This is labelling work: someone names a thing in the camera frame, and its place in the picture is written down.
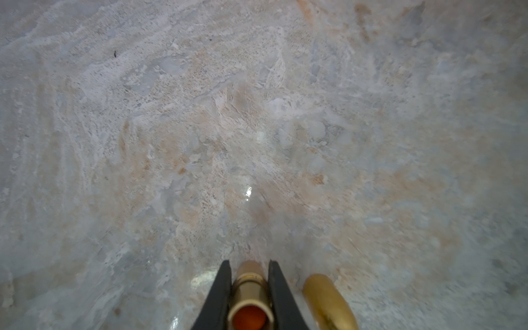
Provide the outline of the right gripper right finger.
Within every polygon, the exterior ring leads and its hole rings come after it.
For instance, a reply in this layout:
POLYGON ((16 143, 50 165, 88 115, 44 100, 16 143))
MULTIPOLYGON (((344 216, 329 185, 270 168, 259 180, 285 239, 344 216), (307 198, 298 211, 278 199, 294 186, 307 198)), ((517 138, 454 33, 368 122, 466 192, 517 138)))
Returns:
POLYGON ((275 330, 309 330, 277 261, 268 265, 268 287, 275 330))

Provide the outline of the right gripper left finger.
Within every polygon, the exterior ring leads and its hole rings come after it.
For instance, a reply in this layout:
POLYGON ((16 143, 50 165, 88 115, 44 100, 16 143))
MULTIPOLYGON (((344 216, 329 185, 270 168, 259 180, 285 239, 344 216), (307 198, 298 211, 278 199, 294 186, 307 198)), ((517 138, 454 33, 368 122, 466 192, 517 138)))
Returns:
POLYGON ((227 330, 232 289, 230 262, 221 263, 212 287, 191 330, 227 330))

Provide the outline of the gold lipstick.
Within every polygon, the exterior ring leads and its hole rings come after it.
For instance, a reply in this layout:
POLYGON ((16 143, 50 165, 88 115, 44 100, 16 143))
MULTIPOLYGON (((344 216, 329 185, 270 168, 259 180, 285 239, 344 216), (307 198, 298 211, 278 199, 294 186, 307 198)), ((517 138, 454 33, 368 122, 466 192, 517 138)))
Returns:
POLYGON ((261 264, 244 261, 236 272, 228 310, 228 329, 273 329, 275 317, 261 264))

